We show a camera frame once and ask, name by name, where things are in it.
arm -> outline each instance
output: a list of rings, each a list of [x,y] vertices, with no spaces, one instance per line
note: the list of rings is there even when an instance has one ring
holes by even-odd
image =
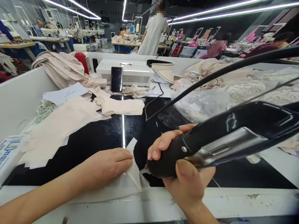
[[[147,29],[145,30],[145,32],[144,32],[144,35],[143,35],[143,37],[142,37],[142,41],[141,41],[141,44],[143,43],[143,41],[144,41],[144,38],[145,38],[145,36],[147,35]]]
[[[167,22],[167,18],[166,18],[166,19],[164,20],[162,33],[168,33],[168,32],[169,32],[169,26],[168,26],[168,22]]]
[[[132,165],[125,149],[100,151],[69,172],[0,207],[1,223],[32,223],[79,194],[105,187]]]
[[[158,138],[148,150],[149,160],[159,160],[161,151],[167,150],[170,142],[182,134],[190,131],[195,124],[180,126],[180,130],[166,132]],[[202,203],[204,190],[215,174],[215,167],[197,170],[187,160],[176,163],[176,177],[164,178],[165,187],[172,198],[184,212],[191,224],[218,224],[208,208]]]

black cable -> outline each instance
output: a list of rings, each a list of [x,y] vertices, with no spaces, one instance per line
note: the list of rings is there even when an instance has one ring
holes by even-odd
[[[160,96],[162,96],[162,95],[164,94],[164,92],[163,92],[163,90],[162,90],[162,88],[161,88],[160,83],[159,83],[159,82],[155,82],[155,83],[158,83],[158,84],[159,84],[159,87],[160,87],[160,90],[161,90],[162,94],[159,95],[159,96],[157,96],[156,98],[154,98],[151,102],[149,102],[149,103],[145,106],[145,108],[144,108],[145,121],[147,121],[147,114],[146,114],[146,108],[147,108],[147,106],[148,106],[150,103],[154,102],[156,99],[158,99]]]
[[[171,105],[178,102],[180,99],[182,99],[184,96],[192,92],[193,90],[197,89],[198,87],[206,84],[207,82],[216,79],[226,73],[232,72],[234,70],[237,70],[239,68],[243,68],[245,66],[253,65],[256,63],[266,62],[270,60],[276,60],[280,58],[289,58],[289,57],[297,57],[299,56],[299,46],[293,46],[293,47],[287,47],[284,49],[274,50],[262,54],[258,54],[256,56],[252,56],[250,58],[244,59],[242,61],[238,61],[236,63],[233,63],[230,66],[224,67],[213,74],[210,74],[209,76],[205,77],[204,79],[198,81],[188,89],[186,89],[184,92],[182,92],[180,95],[178,95],[174,100],[167,103],[159,109],[156,113],[154,113],[150,118],[146,119],[145,121],[149,121],[152,117],[156,116],[157,114],[161,113],[163,110],[167,109]]]

led light strip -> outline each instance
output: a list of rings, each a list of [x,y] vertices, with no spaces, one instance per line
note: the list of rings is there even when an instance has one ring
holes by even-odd
[[[74,0],[68,0],[69,2],[75,4],[76,6],[79,6],[81,9],[83,9],[84,11],[92,14],[93,16],[95,16],[96,18],[101,19],[101,17],[97,16],[96,14],[94,14],[93,12],[89,11],[87,8],[85,8],[84,6],[80,5],[78,2],[74,1]]]
[[[230,17],[230,16],[239,16],[239,15],[244,15],[244,14],[263,12],[263,11],[267,11],[267,10],[275,10],[275,9],[286,8],[286,7],[291,7],[291,6],[299,6],[299,2],[275,5],[275,6],[270,6],[270,7],[258,8],[258,9],[251,9],[251,10],[240,11],[240,12],[232,12],[232,13],[221,14],[221,15],[216,15],[216,16],[209,16],[209,17],[204,17],[204,18],[199,18],[199,19],[185,20],[185,21],[181,21],[181,22],[173,22],[173,23],[169,23],[169,25],[197,22],[197,21],[217,19],[217,18]]]
[[[194,16],[199,16],[199,15],[204,15],[204,14],[208,14],[211,12],[218,12],[218,11],[222,11],[222,10],[226,10],[226,9],[232,9],[232,8],[237,8],[240,6],[244,6],[244,5],[250,5],[253,3],[257,3],[257,2],[262,2],[265,0],[250,0],[250,1],[245,1],[245,2],[239,2],[236,4],[232,4],[232,5],[227,5],[227,6],[222,6],[219,8],[214,8],[214,9],[210,9],[210,10],[206,10],[206,11],[202,11],[202,12],[198,12],[198,13],[194,13],[194,14],[190,14],[190,15],[186,15],[186,16],[182,16],[182,17],[178,17],[178,18],[174,18],[173,21],[175,20],[182,20],[185,18],[190,18],[190,17],[194,17]]]
[[[51,0],[43,0],[43,1],[48,2],[48,3],[50,3],[50,4],[53,4],[53,5],[56,5],[56,6],[60,7],[60,8],[65,9],[65,10],[71,11],[71,12],[73,12],[73,13],[75,13],[75,14],[78,14],[78,15],[83,16],[83,17],[88,18],[88,19],[95,19],[95,20],[100,20],[100,19],[101,19],[100,17],[89,17],[89,16],[87,16],[87,15],[84,15],[84,14],[82,14],[82,13],[79,13],[79,12],[77,12],[77,11],[75,11],[75,10],[72,10],[72,9],[70,9],[70,8],[64,6],[64,5],[61,5],[61,4],[57,3],[57,2],[53,2],[53,1],[51,1]]]
[[[122,20],[124,21],[127,0],[124,1],[124,10],[122,11]]]

smartphone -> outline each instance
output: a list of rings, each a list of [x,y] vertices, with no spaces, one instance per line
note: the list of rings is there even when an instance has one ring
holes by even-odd
[[[111,67],[111,91],[122,92],[122,67]]]

black work table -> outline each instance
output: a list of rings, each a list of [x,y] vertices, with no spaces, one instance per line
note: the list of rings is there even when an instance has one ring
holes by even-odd
[[[113,96],[113,98],[121,100],[121,96]],[[147,97],[145,104],[151,100],[153,98]],[[161,108],[166,100],[169,99],[159,98],[151,103],[147,108],[148,117]],[[71,134],[68,144],[58,149],[46,167],[30,170],[25,168],[24,164],[19,165],[13,170],[4,185],[39,186],[45,184],[98,151],[126,147],[132,138],[138,140],[134,156],[139,169],[142,169],[147,161],[149,146],[162,133],[173,130],[173,128],[165,126],[160,118],[157,116],[146,123],[143,113],[141,116],[113,115],[108,120],[91,122]],[[181,117],[176,124],[178,123],[181,125],[187,123],[187,120]],[[164,186],[162,180],[148,174],[144,176],[151,187]],[[219,165],[208,187],[297,189],[263,158],[257,164],[251,164],[246,158],[243,158]]]

